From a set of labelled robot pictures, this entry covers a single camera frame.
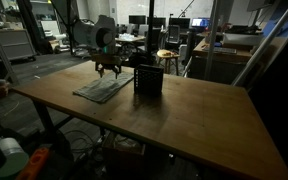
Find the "orange object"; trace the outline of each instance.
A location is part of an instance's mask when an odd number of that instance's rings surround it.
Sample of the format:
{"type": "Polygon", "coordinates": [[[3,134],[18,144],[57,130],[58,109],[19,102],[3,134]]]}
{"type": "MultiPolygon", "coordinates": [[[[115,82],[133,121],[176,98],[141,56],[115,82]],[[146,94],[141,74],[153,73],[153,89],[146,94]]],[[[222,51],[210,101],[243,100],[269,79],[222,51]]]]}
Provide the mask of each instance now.
{"type": "Polygon", "coordinates": [[[35,150],[29,162],[16,177],[16,180],[35,180],[49,157],[50,150],[46,147],[35,150]]]}

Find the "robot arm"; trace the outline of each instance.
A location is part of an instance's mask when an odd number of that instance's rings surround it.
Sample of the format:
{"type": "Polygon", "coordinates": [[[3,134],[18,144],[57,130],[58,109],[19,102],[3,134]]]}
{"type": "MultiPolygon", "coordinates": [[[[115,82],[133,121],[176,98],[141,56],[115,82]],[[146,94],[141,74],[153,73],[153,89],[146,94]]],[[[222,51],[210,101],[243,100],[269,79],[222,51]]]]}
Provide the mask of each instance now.
{"type": "Polygon", "coordinates": [[[101,54],[92,55],[96,62],[95,70],[102,77],[104,69],[113,70],[117,75],[121,72],[122,61],[115,56],[115,21],[113,18],[100,15],[95,24],[85,24],[76,15],[71,0],[51,0],[66,28],[74,40],[93,48],[101,48],[101,54]]]}

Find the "gray cloth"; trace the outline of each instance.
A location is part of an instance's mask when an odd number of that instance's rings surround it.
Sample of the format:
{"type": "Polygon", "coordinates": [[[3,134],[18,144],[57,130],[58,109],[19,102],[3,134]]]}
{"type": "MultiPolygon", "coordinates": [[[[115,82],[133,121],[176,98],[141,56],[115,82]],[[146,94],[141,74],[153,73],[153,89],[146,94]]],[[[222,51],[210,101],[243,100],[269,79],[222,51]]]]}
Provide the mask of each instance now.
{"type": "Polygon", "coordinates": [[[73,91],[73,94],[97,103],[105,103],[133,78],[133,74],[122,72],[115,79],[115,73],[111,72],[81,89],[73,91]]]}

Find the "towel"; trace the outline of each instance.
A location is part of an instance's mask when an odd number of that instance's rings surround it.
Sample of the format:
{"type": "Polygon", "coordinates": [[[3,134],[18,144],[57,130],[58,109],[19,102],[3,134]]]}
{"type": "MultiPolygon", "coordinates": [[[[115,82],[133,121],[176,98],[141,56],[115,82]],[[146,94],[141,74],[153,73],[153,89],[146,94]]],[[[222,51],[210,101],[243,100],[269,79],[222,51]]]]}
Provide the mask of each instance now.
{"type": "Polygon", "coordinates": [[[122,72],[115,79],[115,73],[111,72],[90,84],[73,91],[73,94],[85,97],[97,103],[105,103],[114,96],[123,86],[132,81],[132,73],[122,72]]]}

